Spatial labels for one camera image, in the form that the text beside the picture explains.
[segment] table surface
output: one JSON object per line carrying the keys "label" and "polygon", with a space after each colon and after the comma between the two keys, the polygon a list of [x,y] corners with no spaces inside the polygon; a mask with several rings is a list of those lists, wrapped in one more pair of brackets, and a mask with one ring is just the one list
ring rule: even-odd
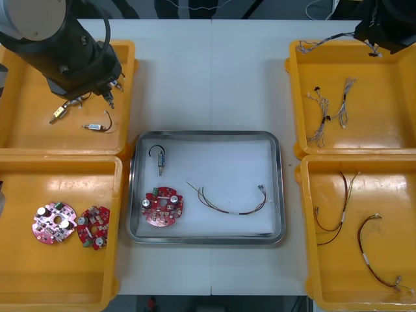
{"label": "table surface", "polygon": [[[94,38],[102,21],[84,20]],[[299,295],[307,276],[285,59],[296,39],[353,31],[356,21],[112,20],[136,44],[130,139],[155,130],[264,130],[281,144],[287,233],[275,246],[157,246],[120,225],[120,294]]]}

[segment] pink circuit board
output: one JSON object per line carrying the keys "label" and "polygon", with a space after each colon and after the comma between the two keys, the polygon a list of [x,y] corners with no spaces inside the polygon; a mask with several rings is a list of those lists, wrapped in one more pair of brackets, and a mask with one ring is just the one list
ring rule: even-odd
{"label": "pink circuit board", "polygon": [[171,226],[183,213],[183,197],[169,187],[154,188],[142,202],[146,221],[159,228]]}
{"label": "pink circuit board", "polygon": [[75,231],[75,211],[65,203],[50,203],[38,209],[32,225],[34,236],[44,244],[63,242]]}
{"label": "pink circuit board", "polygon": [[107,244],[109,235],[110,211],[105,207],[92,206],[78,218],[78,237],[84,247],[95,250]]}

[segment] metal tray rim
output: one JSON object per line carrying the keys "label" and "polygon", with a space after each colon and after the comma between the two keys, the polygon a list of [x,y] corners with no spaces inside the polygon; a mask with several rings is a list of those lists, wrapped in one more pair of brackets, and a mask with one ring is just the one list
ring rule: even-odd
{"label": "metal tray rim", "polygon": [[[205,136],[265,136],[268,137],[271,142],[274,143],[276,148],[276,182],[278,185],[278,197],[280,207],[280,224],[281,228],[278,233],[275,233],[267,237],[251,237],[251,236],[223,236],[223,237],[205,237],[197,236],[193,238],[189,237],[137,237],[131,231],[131,213],[133,209],[134,191],[133,184],[136,180],[136,160],[137,149],[140,143],[147,137],[153,135],[205,135]],[[277,138],[268,131],[148,131],[140,135],[135,144],[135,150],[133,152],[132,159],[130,161],[130,175],[129,175],[129,198],[128,198],[128,210],[126,216],[125,230],[129,238],[138,244],[275,244],[282,240],[286,234],[286,219],[285,219],[285,204],[283,196],[283,178],[282,178],[282,165],[281,165],[281,151],[280,143]]]}

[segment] cylindrical component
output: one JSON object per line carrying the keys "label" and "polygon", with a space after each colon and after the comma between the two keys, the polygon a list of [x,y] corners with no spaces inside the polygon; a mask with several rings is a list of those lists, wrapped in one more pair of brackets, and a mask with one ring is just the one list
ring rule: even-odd
{"label": "cylindrical component", "polygon": [[45,207],[41,207],[38,209],[38,216],[50,216],[50,215],[51,215],[51,211],[49,211]]}
{"label": "cylindrical component", "polygon": [[79,218],[78,218],[78,224],[80,225],[80,226],[83,226],[83,225],[85,225],[85,224],[87,224],[88,223],[88,218],[85,218],[84,216],[80,216]]}
{"label": "cylindrical component", "polygon": [[73,228],[73,224],[71,222],[69,222],[68,220],[63,220],[60,223],[60,226],[61,226],[62,229],[71,229],[71,228]]}
{"label": "cylindrical component", "polygon": [[171,202],[171,203],[178,203],[178,201],[179,201],[179,198],[178,198],[176,195],[173,195],[173,196],[170,198],[170,202]]}
{"label": "cylindrical component", "polygon": [[96,239],[96,244],[99,247],[105,246],[107,244],[107,240],[104,237],[98,237]]}
{"label": "cylindrical component", "polygon": [[150,201],[146,198],[142,201],[142,205],[143,207],[148,208],[150,207]]}

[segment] wire harness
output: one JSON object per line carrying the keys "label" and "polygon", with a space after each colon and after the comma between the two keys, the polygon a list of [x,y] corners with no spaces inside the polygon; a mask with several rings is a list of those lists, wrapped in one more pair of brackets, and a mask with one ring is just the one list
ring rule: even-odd
{"label": "wire harness", "polygon": [[[334,39],[338,39],[340,37],[354,37],[354,32],[341,32],[339,34],[335,34],[333,36],[327,37],[323,39],[320,42],[308,42],[305,40],[299,40],[299,45],[296,46],[296,50],[301,52],[302,54],[308,54],[309,52],[315,50],[317,47],[321,46],[322,44],[325,44],[326,42]],[[383,55],[378,52],[378,45],[372,45],[368,40],[364,41],[364,44],[366,44],[370,49],[371,52],[369,53],[369,56],[371,57],[382,57]]]}
{"label": "wire harness", "polygon": [[363,258],[364,258],[364,261],[365,261],[365,263],[367,264],[367,266],[368,266],[368,268],[369,268],[369,270],[370,270],[370,272],[371,272],[371,274],[380,282],[380,283],[382,283],[383,285],[385,285],[385,286],[387,286],[387,287],[390,287],[390,288],[393,288],[394,290],[396,290],[396,291],[402,291],[402,289],[405,289],[406,291],[409,291],[410,293],[412,293],[412,294],[414,294],[414,290],[412,289],[412,288],[410,288],[410,287],[407,287],[407,286],[404,286],[404,285],[400,285],[400,282],[401,282],[401,280],[402,280],[402,276],[401,275],[399,275],[399,276],[397,276],[397,278],[396,278],[396,281],[394,282],[394,283],[389,283],[388,281],[385,281],[384,279],[382,279],[377,273],[375,273],[375,271],[373,270],[373,268],[370,266],[370,261],[369,261],[369,258],[367,257],[367,255],[365,254],[365,252],[364,252],[364,249],[363,249],[363,237],[362,237],[362,234],[361,234],[361,232],[363,231],[363,228],[364,228],[364,226],[365,226],[365,224],[368,222],[368,221],[370,221],[370,220],[381,220],[382,219],[382,217],[378,214],[378,213],[376,213],[376,214],[374,214],[374,215],[372,215],[372,216],[369,216],[367,219],[365,219],[364,220],[364,222],[360,225],[360,227],[359,227],[359,229],[358,229],[358,233],[357,233],[357,240],[358,240],[358,246],[359,246],[359,250],[361,251],[361,253],[362,253],[362,255],[363,255]]}
{"label": "wire harness", "polygon": [[258,186],[258,188],[259,188],[259,190],[263,193],[263,195],[264,195],[264,200],[259,204],[259,205],[257,205],[257,207],[254,209],[254,210],[252,210],[252,211],[248,211],[248,212],[246,212],[246,213],[233,213],[233,212],[231,212],[231,211],[226,211],[226,210],[223,210],[223,209],[220,209],[220,208],[218,208],[216,205],[214,205],[214,204],[212,204],[206,197],[205,197],[205,194],[204,194],[204,191],[203,191],[203,187],[202,188],[196,188],[196,187],[194,187],[192,184],[190,184],[189,182],[187,182],[188,183],[188,185],[190,186],[190,187],[192,187],[197,193],[198,193],[198,199],[200,200],[200,202],[202,202],[205,206],[207,206],[208,208],[212,208],[212,209],[214,209],[214,210],[217,210],[217,211],[219,211],[219,212],[221,212],[221,213],[227,213],[227,214],[229,214],[229,215],[240,215],[240,216],[247,216],[247,215],[251,215],[251,214],[253,214],[253,213],[256,213],[256,212],[258,212],[260,209],[262,209],[264,206],[265,206],[265,203],[266,203],[266,200],[267,200],[267,195],[266,195],[266,187],[264,186],[264,185],[259,185]]}
{"label": "wire harness", "polygon": [[341,108],[338,110],[338,113],[331,117],[331,119],[334,119],[336,117],[339,118],[339,124],[343,129],[346,128],[346,125],[348,123],[348,112],[346,111],[346,96],[348,95],[349,91],[351,90],[354,83],[357,81],[356,78],[350,78],[348,77],[345,81],[345,89],[344,89],[344,96],[343,96],[343,104],[341,105]]}
{"label": "wire harness", "polygon": [[320,88],[317,86],[315,87],[314,91],[318,94],[318,98],[311,96],[310,93],[307,94],[309,99],[313,99],[314,101],[318,102],[320,109],[322,110],[322,121],[318,130],[315,131],[315,134],[312,137],[307,138],[308,142],[317,141],[317,145],[319,148],[323,148],[325,146],[324,140],[324,128],[326,120],[331,120],[331,116],[328,115],[328,109],[330,107],[330,102],[327,98],[322,97],[320,94]]}
{"label": "wire harness", "polygon": [[360,172],[358,172],[358,173],[355,174],[355,176],[352,178],[349,186],[348,186],[348,183],[346,182],[345,175],[342,172],[339,172],[339,174],[340,174],[340,176],[343,179],[344,187],[345,187],[344,205],[343,205],[343,211],[342,211],[342,215],[341,215],[340,221],[337,223],[337,225],[335,227],[333,227],[331,229],[328,229],[326,227],[323,227],[321,225],[321,223],[319,222],[319,219],[318,219],[319,207],[316,207],[315,208],[315,213],[314,213],[315,221],[317,222],[318,226],[321,229],[323,229],[326,232],[334,232],[334,231],[337,231],[337,233],[335,234],[335,236],[331,240],[329,240],[327,242],[320,243],[320,244],[318,244],[318,246],[324,246],[324,245],[327,245],[327,244],[333,242],[337,238],[338,234],[341,232],[341,229],[343,228],[343,224],[344,224],[344,221],[345,221],[346,206],[348,205],[348,202],[350,201],[350,197],[351,197],[351,193],[352,193],[352,186],[354,185],[354,180],[360,174]]}

